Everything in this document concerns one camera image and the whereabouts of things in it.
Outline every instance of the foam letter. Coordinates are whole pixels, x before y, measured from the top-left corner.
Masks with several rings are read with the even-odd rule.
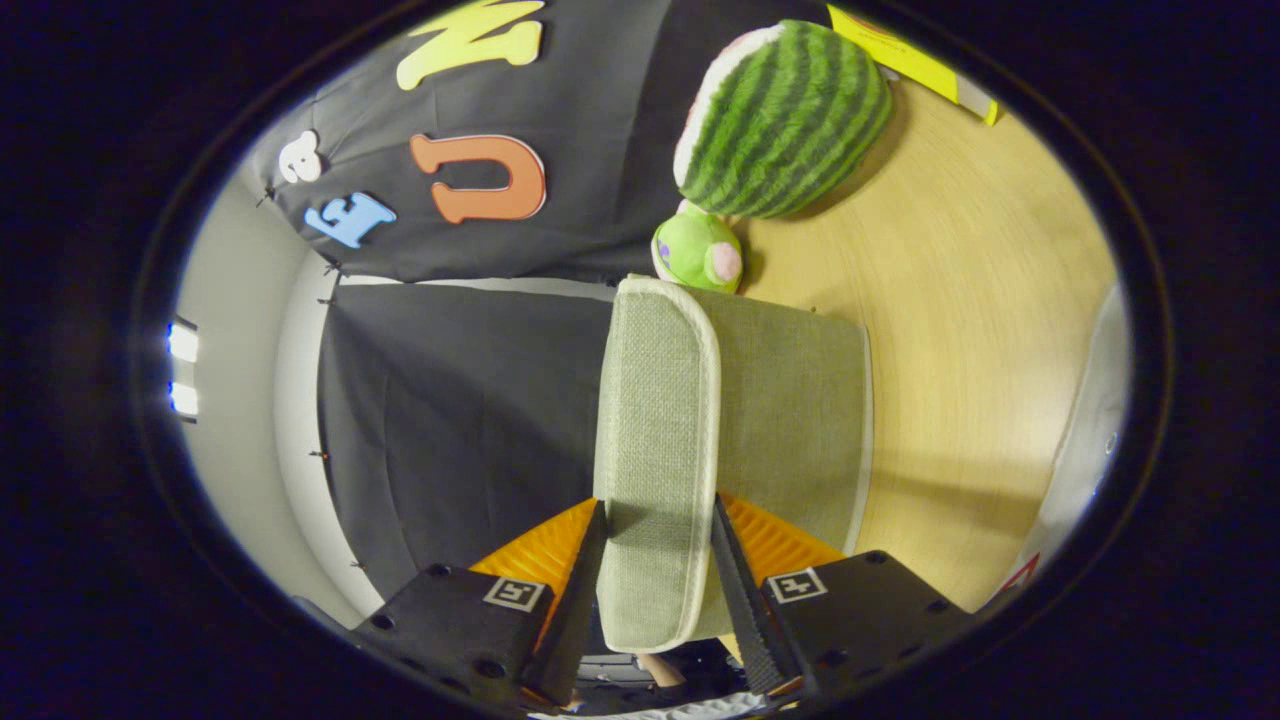
[[[541,9],[541,0],[502,3],[480,0],[458,8],[408,33],[410,37],[439,32],[417,50],[410,53],[396,68],[396,82],[401,90],[413,90],[431,73],[483,63],[507,60],[512,65],[527,65],[538,59],[543,41],[543,23],[529,20],[516,23],[507,32],[489,35],[499,27]]]
[[[287,182],[314,182],[324,172],[316,145],[320,138],[316,131],[303,131],[293,142],[280,149],[280,174]]]
[[[342,197],[330,200],[320,213],[315,208],[307,208],[302,219],[348,247],[360,247],[360,238],[365,233],[378,223],[394,222],[396,213],[364,192],[357,192],[351,196],[351,202]]]
[[[541,210],[547,201],[547,176],[543,161],[532,147],[502,135],[477,135],[431,140],[415,135],[408,141],[413,160],[426,174],[433,174],[444,163],[493,160],[511,174],[511,182],[502,190],[453,190],[438,182],[431,186],[435,206],[451,223],[467,218],[488,220],[524,220]]]

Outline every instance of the yellow letter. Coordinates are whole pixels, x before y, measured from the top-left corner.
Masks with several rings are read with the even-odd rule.
[[[401,90],[413,90],[431,73],[471,63],[507,60],[512,65],[527,65],[536,60],[543,41],[543,23],[516,23],[499,36],[477,38],[541,9],[545,3],[498,3],[499,0],[480,0],[410,32],[410,37],[416,37],[442,31],[401,60],[396,68],[396,82]]]

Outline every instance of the green frog plush toy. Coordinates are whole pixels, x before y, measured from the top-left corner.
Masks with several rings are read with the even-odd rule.
[[[658,225],[650,250],[658,277],[667,282],[736,292],[742,279],[742,246],[733,231],[689,201]]]

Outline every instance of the gray wall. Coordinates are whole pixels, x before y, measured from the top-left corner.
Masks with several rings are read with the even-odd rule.
[[[196,241],[178,313],[198,325],[198,423],[187,443],[214,506],[247,553],[288,594],[339,623],[355,609],[302,537],[280,477],[273,418],[280,323],[306,243],[239,182]]]

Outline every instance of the pink plush nose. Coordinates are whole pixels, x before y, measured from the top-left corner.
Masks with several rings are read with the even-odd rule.
[[[721,282],[732,282],[742,272],[742,256],[732,245],[717,242],[712,245],[712,269]]]

